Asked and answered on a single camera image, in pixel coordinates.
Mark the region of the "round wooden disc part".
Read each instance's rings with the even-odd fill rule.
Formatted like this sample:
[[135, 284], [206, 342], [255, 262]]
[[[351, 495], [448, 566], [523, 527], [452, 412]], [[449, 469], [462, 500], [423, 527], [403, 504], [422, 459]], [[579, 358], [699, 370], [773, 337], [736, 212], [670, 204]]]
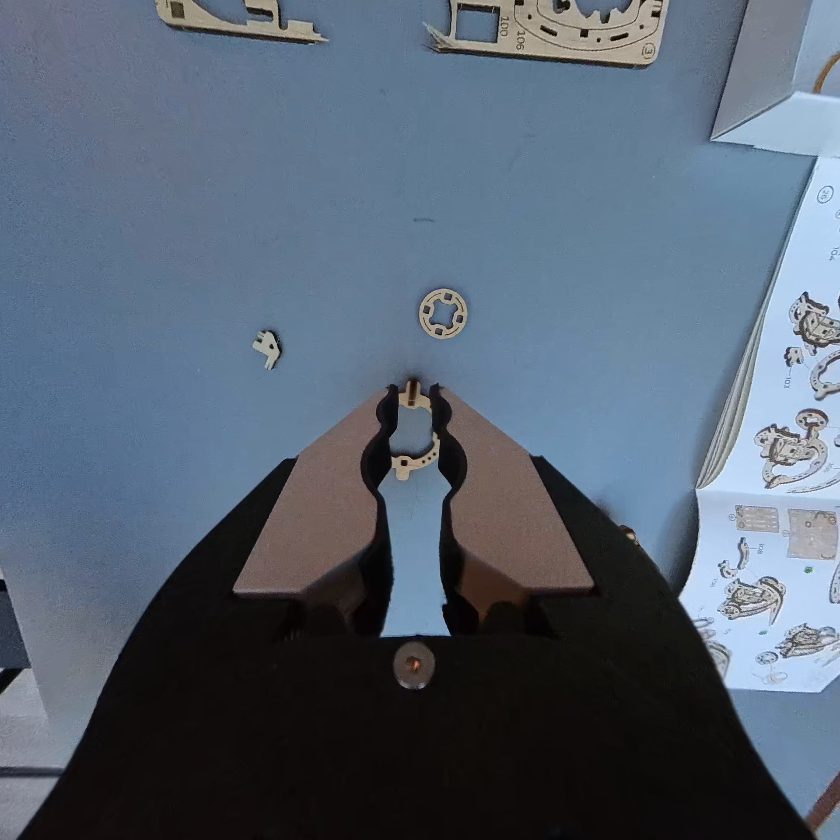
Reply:
[[[449, 325], [434, 322], [436, 306], [454, 307]], [[437, 340], [451, 339], [459, 335], [467, 324], [468, 308], [464, 298], [454, 289], [438, 288], [429, 292], [418, 310], [418, 320], [425, 333]]]

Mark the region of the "open assembly instruction booklet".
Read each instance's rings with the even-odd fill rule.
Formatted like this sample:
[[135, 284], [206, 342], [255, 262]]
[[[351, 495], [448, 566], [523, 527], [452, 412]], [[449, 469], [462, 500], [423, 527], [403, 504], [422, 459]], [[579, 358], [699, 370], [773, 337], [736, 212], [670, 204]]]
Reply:
[[818, 159], [696, 487], [680, 600], [731, 690], [839, 670], [839, 160]]

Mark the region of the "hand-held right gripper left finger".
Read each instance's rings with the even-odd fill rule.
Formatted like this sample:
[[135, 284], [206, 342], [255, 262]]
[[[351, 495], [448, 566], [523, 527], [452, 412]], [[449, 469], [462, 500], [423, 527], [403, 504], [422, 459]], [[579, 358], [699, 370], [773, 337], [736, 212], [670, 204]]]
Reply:
[[330, 605], [349, 624], [383, 624], [393, 585], [379, 485], [392, 467], [397, 388], [376, 392], [303, 449], [234, 593]]

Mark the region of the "plywood sheet fragment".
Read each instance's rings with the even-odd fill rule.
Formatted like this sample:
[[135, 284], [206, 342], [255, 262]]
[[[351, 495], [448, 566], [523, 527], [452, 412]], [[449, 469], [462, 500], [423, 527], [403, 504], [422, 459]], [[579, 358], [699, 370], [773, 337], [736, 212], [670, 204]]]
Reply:
[[243, 5], [249, 17], [245, 23], [238, 24], [217, 17], [196, 1], [155, 2], [160, 19], [173, 28], [299, 44], [328, 42], [315, 30], [313, 23], [288, 19], [283, 25], [278, 1], [244, 1]]

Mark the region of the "wooden horseshoe shaped part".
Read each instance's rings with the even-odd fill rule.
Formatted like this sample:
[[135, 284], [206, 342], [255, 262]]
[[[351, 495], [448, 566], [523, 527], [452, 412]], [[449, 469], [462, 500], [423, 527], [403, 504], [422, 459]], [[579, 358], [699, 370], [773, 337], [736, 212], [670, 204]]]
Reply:
[[[418, 379], [406, 381], [403, 389], [398, 394], [398, 405], [406, 410], [423, 409], [430, 416], [433, 415], [432, 403], [429, 397], [423, 394], [421, 382]], [[395, 471], [397, 480], [409, 480], [413, 472], [432, 465], [438, 459], [440, 443], [434, 428], [432, 428], [431, 441], [432, 443], [427, 451], [420, 455], [414, 456], [408, 453], [392, 454], [392, 468]]]

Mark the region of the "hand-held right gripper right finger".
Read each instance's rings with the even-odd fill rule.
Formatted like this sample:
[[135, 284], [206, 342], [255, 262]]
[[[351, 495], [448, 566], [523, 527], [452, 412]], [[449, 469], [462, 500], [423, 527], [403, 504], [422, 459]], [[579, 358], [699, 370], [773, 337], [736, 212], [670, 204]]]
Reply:
[[449, 483], [440, 533], [448, 624], [482, 624], [498, 603], [589, 595], [593, 579], [529, 452], [448, 388], [430, 391]]

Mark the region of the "plywood part sheet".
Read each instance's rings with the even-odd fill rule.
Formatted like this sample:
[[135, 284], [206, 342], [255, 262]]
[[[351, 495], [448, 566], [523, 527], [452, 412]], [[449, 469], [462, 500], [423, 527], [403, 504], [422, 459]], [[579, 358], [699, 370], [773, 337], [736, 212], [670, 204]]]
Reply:
[[[426, 29], [441, 53], [648, 67], [658, 56], [668, 6], [668, 1], [632, 1], [602, 17], [598, 11], [583, 14], [575, 1], [452, 1], [449, 32]], [[496, 37], [461, 37], [465, 11], [497, 14]]]

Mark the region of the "shallow cardboard tray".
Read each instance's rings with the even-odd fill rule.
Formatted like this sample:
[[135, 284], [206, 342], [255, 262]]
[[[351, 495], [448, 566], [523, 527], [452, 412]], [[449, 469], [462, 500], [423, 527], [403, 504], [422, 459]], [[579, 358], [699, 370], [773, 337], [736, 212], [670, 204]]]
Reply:
[[837, 51], [838, 1], [749, 1], [710, 140], [837, 158], [839, 62], [812, 92]]

